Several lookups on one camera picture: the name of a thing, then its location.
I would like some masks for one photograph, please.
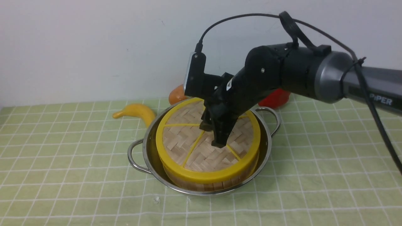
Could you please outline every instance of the metal pot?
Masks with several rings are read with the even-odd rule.
[[[236,186],[233,186],[233,187],[227,188],[227,189],[218,190],[218,191],[192,191],[192,190],[183,189],[183,188],[178,187],[175,184],[173,184],[173,182],[166,175],[165,170],[162,166],[162,162],[160,161],[158,151],[156,149],[155,135],[156,135],[156,130],[158,128],[158,125],[159,125],[161,119],[163,118],[163,116],[170,109],[172,109],[174,106],[176,106],[179,103],[176,103],[176,104],[170,106],[161,115],[159,115],[157,118],[154,119],[154,121],[151,123],[151,125],[147,129],[144,139],[136,140],[129,146],[128,152],[127,152],[128,160],[129,160],[130,164],[136,170],[144,172],[144,173],[152,174],[160,182],[162,182],[164,185],[168,186],[169,188],[176,190],[178,192],[184,193],[184,194],[188,194],[188,195],[218,195],[218,194],[229,193],[229,192],[234,191],[237,188],[247,184],[261,172],[261,170],[267,163],[268,158],[271,154],[272,136],[275,135],[275,133],[277,132],[277,130],[279,129],[279,126],[281,124],[277,113],[273,109],[268,108],[268,107],[259,107],[255,110],[251,110],[251,112],[256,116],[258,123],[260,124],[261,142],[260,142],[260,147],[259,147],[259,157],[258,157],[256,170],[249,178],[247,178],[246,180],[244,180],[243,182],[241,182],[240,184],[238,184]],[[264,122],[264,119],[259,114],[257,114],[257,111],[268,111],[275,116],[277,124],[272,133],[270,133],[266,123]],[[142,154],[144,156],[144,160],[145,160],[145,164],[146,164],[147,168],[144,168],[144,167],[138,165],[132,157],[133,148],[142,143],[143,143]]]

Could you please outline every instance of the banana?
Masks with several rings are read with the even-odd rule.
[[[123,116],[139,117],[144,121],[146,127],[150,126],[155,119],[155,113],[143,104],[130,104],[125,106],[123,110],[113,114],[115,119]]]

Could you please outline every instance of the cable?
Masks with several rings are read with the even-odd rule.
[[[220,23],[223,23],[225,21],[229,21],[229,20],[233,20],[233,19],[241,18],[241,17],[247,17],[247,16],[266,16],[266,17],[271,17],[271,18],[280,18],[279,16],[273,15],[273,14],[250,13],[250,14],[242,14],[242,15],[232,16],[232,17],[228,17],[226,19],[220,20],[220,21],[212,24],[211,26],[209,26],[204,31],[204,33],[202,34],[199,42],[197,43],[197,45],[195,47],[195,52],[201,52],[202,51],[203,39],[204,39],[205,35],[208,33],[208,31],[211,30],[213,27],[215,27],[216,25],[218,25]],[[402,174],[402,162],[400,161],[400,159],[398,157],[398,154],[396,153],[396,151],[395,151],[395,149],[394,149],[394,147],[392,145],[392,142],[391,142],[390,138],[388,137],[387,132],[385,131],[384,125],[381,122],[381,119],[380,119],[380,117],[378,115],[378,112],[377,112],[375,106],[374,106],[374,103],[371,101],[371,99],[369,97],[369,92],[367,90],[367,82],[366,82],[366,79],[364,78],[363,73],[361,71],[361,64],[357,63],[357,62],[359,62],[359,60],[357,59],[357,56],[356,56],[355,52],[351,48],[347,47],[345,44],[343,44],[340,41],[338,41],[336,38],[332,37],[331,35],[327,34],[324,31],[314,27],[313,25],[310,25],[310,24],[308,24],[306,22],[296,20],[296,19],[293,19],[293,21],[295,21],[295,22],[297,22],[299,24],[302,24],[302,25],[304,25],[304,26],[306,26],[306,27],[308,27],[310,29],[313,29],[313,30],[317,31],[318,33],[320,33],[321,35],[327,37],[328,39],[330,39],[331,41],[335,42],[337,45],[339,45],[344,50],[346,50],[347,52],[350,53],[350,55],[352,56],[352,60],[354,62],[354,64],[352,66],[354,66],[354,68],[355,68],[357,79],[358,79],[359,85],[360,85],[360,89],[363,92],[364,100],[366,101],[366,104],[367,104],[367,106],[368,106],[368,108],[369,108],[369,110],[370,110],[370,112],[371,112],[371,114],[372,114],[372,116],[374,118],[375,124],[376,124],[376,126],[377,126],[377,128],[378,128],[378,130],[379,130],[379,132],[381,134],[381,137],[382,137],[382,139],[383,139],[383,141],[385,143],[385,146],[387,147],[387,149],[388,149],[388,151],[389,151],[389,153],[390,153],[390,155],[392,157],[392,160],[394,161],[394,163],[395,163],[396,167],[398,168],[399,172]]]

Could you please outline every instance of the red toy pepper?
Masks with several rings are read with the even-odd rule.
[[[277,89],[258,103],[261,107],[276,109],[289,101],[290,92]]]

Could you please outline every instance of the yellow rim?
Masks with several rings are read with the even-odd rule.
[[[253,128],[253,141],[250,146],[249,152],[240,159],[236,164],[215,172],[194,172],[184,168],[184,165],[179,165],[175,161],[173,161],[169,154],[167,153],[165,146],[163,145],[163,128],[172,127],[172,126],[196,126],[198,124],[166,124],[167,120],[172,116],[174,112],[182,108],[183,106],[203,101],[199,98],[191,98],[187,101],[184,101],[175,107],[173,107],[170,111],[166,113],[166,115],[162,118],[159,123],[158,129],[156,131],[156,147],[158,149],[159,157],[163,163],[163,165],[175,176],[180,177],[186,181],[195,182],[195,183],[215,183],[229,180],[237,175],[239,175],[244,169],[251,167],[251,164],[258,154],[258,147],[260,144],[260,130],[259,124],[255,117],[255,115],[251,111],[246,112],[246,117],[250,118],[252,128]]]

